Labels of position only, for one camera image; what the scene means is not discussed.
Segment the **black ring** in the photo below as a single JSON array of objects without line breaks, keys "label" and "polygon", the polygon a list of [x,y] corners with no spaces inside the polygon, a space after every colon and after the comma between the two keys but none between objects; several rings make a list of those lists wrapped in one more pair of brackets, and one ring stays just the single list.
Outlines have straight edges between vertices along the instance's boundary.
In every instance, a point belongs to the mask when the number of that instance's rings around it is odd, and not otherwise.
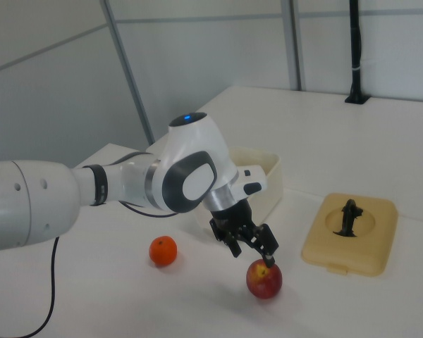
[{"label": "black ring", "polygon": [[96,184],[96,197],[92,206],[99,206],[105,203],[108,197],[108,180],[106,179],[105,169],[101,165],[92,164],[85,165],[84,168],[89,168],[94,174],[94,183]]}]

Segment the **silver band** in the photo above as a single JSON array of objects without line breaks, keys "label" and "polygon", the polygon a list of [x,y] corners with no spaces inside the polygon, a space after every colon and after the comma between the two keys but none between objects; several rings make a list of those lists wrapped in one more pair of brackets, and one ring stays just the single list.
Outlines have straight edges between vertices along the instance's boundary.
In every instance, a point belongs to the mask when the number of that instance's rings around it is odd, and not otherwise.
[{"label": "silver band", "polygon": [[231,186],[238,179],[238,171],[233,179],[222,187],[211,190],[202,201],[208,211],[221,211],[237,204],[231,192]]},{"label": "silver band", "polygon": [[160,160],[155,160],[153,164],[149,167],[146,174],[146,179],[144,181],[144,190],[146,192],[147,200],[151,203],[151,205],[157,209],[161,209],[159,205],[156,203],[154,194],[152,191],[152,180],[154,178],[155,170],[158,168],[158,164]]}]

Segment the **yellow tray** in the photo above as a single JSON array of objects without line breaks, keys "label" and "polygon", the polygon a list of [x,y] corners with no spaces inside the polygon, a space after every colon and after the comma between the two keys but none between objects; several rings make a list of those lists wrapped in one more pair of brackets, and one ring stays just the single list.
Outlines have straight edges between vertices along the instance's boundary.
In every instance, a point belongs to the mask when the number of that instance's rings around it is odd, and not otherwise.
[{"label": "yellow tray", "polygon": [[[342,237],[342,208],[348,199],[363,209],[354,221],[356,237]],[[387,264],[398,212],[386,199],[330,194],[321,205],[302,248],[304,261],[324,266],[329,272],[346,275],[348,272],[366,276],[380,275]]]}]

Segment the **orange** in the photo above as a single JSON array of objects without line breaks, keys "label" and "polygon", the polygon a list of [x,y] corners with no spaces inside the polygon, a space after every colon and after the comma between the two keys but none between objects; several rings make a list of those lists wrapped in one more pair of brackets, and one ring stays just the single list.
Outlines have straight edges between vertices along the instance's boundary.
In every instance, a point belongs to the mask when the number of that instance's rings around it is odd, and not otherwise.
[{"label": "orange", "polygon": [[157,237],[150,244],[149,257],[159,266],[171,264],[177,257],[176,242],[169,236]]}]

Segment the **beige plastic container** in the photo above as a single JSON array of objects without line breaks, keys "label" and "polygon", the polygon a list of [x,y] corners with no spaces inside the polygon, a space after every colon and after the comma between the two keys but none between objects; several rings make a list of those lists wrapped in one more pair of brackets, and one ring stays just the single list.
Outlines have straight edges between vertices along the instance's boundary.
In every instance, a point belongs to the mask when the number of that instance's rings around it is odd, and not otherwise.
[{"label": "beige plastic container", "polygon": [[[252,221],[260,225],[283,196],[281,159],[276,154],[239,146],[229,148],[229,154],[237,166],[260,165],[266,174],[268,183],[266,190],[257,192],[247,199],[252,209]],[[194,214],[201,226],[210,226],[209,221],[212,215],[202,204],[194,210]]]},{"label": "beige plastic container", "polygon": [[[348,199],[363,209],[354,221],[356,237],[334,234],[341,230],[342,207]],[[387,264],[398,212],[386,199],[330,194],[321,205],[302,248],[304,261],[325,267],[331,273],[365,276],[381,274]]]}]

